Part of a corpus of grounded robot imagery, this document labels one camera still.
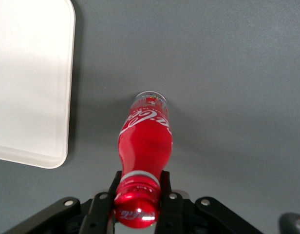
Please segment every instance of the gray background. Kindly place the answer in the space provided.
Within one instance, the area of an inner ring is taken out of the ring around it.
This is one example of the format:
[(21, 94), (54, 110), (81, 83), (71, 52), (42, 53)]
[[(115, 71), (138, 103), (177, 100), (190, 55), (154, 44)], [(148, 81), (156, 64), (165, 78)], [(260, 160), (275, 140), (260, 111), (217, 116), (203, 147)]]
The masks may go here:
[(0, 160), (0, 233), (107, 189), (145, 90), (169, 103), (173, 189), (212, 196), (266, 234), (300, 213), (300, 0), (72, 2), (68, 157), (52, 170)]

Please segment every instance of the coca-cola bottle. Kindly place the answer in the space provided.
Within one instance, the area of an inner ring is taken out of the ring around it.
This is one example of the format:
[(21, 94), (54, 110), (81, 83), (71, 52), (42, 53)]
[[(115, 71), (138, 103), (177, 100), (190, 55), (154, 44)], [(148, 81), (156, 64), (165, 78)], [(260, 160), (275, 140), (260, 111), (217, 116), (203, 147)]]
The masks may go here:
[(160, 174), (172, 150), (166, 100), (152, 91), (136, 96), (118, 139), (122, 177), (116, 219), (131, 228), (153, 224), (160, 208)]

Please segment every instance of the red bottle cap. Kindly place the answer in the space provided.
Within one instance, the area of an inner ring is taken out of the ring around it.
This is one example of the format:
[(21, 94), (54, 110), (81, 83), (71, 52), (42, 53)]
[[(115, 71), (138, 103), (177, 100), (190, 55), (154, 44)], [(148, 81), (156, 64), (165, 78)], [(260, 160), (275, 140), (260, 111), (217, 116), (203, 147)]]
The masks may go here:
[(133, 175), (124, 179), (116, 190), (116, 219), (131, 228), (146, 228), (159, 213), (160, 186), (150, 177)]

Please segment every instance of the white plastic tray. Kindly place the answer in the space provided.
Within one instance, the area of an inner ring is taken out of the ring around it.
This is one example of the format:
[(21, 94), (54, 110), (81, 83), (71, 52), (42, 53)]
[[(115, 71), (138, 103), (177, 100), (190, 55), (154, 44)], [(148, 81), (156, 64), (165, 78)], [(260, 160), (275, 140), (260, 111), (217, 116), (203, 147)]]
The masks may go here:
[(70, 0), (0, 0), (0, 159), (66, 159), (75, 13)]

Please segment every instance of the bottle label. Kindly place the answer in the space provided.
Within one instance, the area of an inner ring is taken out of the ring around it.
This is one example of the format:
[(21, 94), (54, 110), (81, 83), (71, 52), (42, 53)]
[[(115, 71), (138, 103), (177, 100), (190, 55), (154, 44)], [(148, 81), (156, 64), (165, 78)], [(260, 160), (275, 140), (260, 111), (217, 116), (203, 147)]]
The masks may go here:
[(157, 123), (165, 126), (167, 131), (171, 134), (169, 122), (163, 115), (158, 113), (156, 110), (147, 110), (146, 108), (145, 110), (143, 109), (144, 108), (141, 108), (141, 110), (139, 109), (133, 114), (129, 115), (124, 123), (124, 127), (121, 130), (120, 135), (132, 126), (135, 126), (136, 124), (145, 120), (156, 121)]
[(126, 220), (133, 220), (136, 218), (142, 219), (142, 220), (154, 220), (155, 219), (155, 213), (152, 212), (143, 212), (143, 211), (120, 211), (121, 216), (120, 218), (126, 219)]

